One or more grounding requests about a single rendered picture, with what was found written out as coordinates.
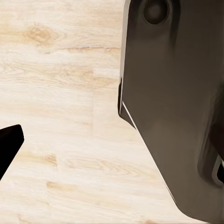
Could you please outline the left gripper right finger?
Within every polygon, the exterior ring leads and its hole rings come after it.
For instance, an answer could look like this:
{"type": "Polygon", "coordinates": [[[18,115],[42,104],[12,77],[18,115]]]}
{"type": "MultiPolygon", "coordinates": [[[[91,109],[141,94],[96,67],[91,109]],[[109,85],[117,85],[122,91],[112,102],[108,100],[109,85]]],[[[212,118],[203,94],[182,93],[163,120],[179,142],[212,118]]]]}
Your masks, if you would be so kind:
{"type": "Polygon", "coordinates": [[[210,132],[209,140],[224,161],[224,126],[214,124],[210,132]]]}

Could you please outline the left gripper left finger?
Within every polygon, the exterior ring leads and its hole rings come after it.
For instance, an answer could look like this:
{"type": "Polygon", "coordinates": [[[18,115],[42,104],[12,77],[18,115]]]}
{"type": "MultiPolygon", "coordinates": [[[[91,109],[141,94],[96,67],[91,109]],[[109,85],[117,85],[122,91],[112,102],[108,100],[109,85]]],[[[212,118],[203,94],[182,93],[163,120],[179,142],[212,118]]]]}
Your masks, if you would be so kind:
{"type": "Polygon", "coordinates": [[[0,180],[24,143],[20,124],[0,129],[0,180]]]}

